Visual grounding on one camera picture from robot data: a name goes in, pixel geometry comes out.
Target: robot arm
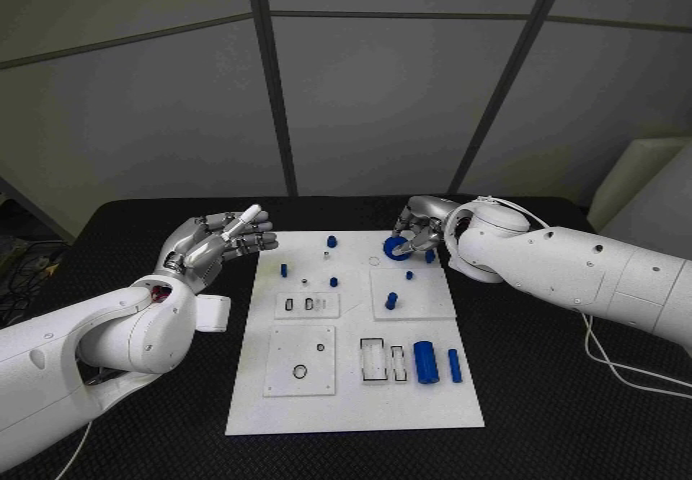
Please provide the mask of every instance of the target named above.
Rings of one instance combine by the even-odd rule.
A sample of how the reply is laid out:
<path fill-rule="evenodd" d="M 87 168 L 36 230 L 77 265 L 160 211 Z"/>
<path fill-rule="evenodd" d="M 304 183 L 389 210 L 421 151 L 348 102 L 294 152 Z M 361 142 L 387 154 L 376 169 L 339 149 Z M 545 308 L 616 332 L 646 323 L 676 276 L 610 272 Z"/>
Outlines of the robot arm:
<path fill-rule="evenodd" d="M 258 205 L 189 219 L 153 275 L 0 331 L 0 472 L 173 370 L 195 330 L 225 331 L 231 299 L 198 293 L 225 260 L 277 248 L 267 220 Z M 75 354 L 120 375 L 85 384 Z"/>
<path fill-rule="evenodd" d="M 395 255 L 418 250 L 417 245 L 421 250 L 433 248 L 443 238 L 450 267 L 475 280 L 506 281 L 547 302 L 636 327 L 692 350 L 688 260 L 542 222 L 545 228 L 529 231 L 531 213 L 502 199 L 479 197 L 464 205 L 438 200 L 413 197 L 392 236 L 408 225 L 415 225 L 417 236 L 394 249 Z M 457 235 L 464 222 L 469 227 Z"/>

